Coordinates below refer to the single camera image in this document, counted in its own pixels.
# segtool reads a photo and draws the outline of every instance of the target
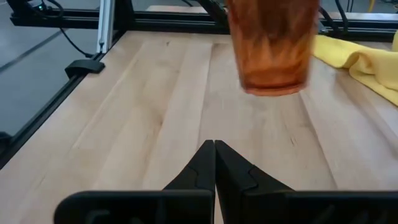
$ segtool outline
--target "wooden tabletop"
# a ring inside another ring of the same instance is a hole
[[[153,32],[103,62],[0,170],[0,223],[51,223],[82,190],[160,190],[206,139],[295,190],[398,189],[398,110],[346,70],[313,58],[306,89],[257,97],[230,36]]]

